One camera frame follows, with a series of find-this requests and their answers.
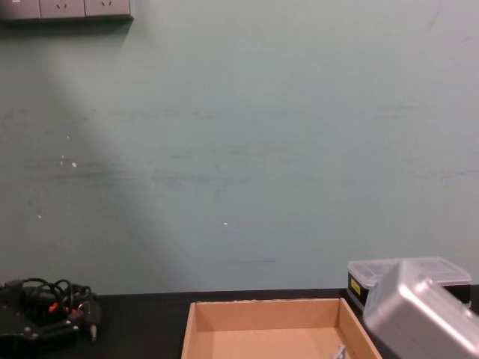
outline wire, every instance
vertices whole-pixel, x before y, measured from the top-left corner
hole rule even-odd
[[[61,308],[64,313],[72,313],[83,301],[88,300],[91,296],[91,288],[89,286],[80,286],[72,284],[69,280],[60,279],[54,283],[50,283],[42,278],[28,278],[23,281],[26,283],[39,283],[30,292],[26,294],[25,305],[31,308],[31,311],[38,311],[38,299],[45,292],[49,292],[54,297],[54,302],[50,303],[53,308]]]

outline clear plastic lid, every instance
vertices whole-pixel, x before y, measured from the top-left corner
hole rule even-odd
[[[470,285],[471,275],[464,269],[441,257],[404,258],[413,261],[426,275],[442,286]],[[401,259],[359,260],[347,265],[351,275],[367,289],[375,286],[391,267]]]

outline cardboard box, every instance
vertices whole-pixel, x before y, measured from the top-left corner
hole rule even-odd
[[[344,299],[193,303],[182,359],[380,359]]]

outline yellow label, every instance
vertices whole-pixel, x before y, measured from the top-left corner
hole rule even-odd
[[[351,287],[355,290],[356,293],[358,293],[358,295],[361,295],[361,287],[354,280],[354,278],[351,278]]]

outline plastic container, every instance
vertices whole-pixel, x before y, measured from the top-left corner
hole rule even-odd
[[[408,259],[419,267],[426,276],[446,288],[462,303],[468,304],[471,301],[472,278],[464,269],[441,257],[404,259]],[[401,259],[398,258],[349,262],[347,291],[360,309],[364,309],[370,289],[376,286],[382,277],[400,261]]]

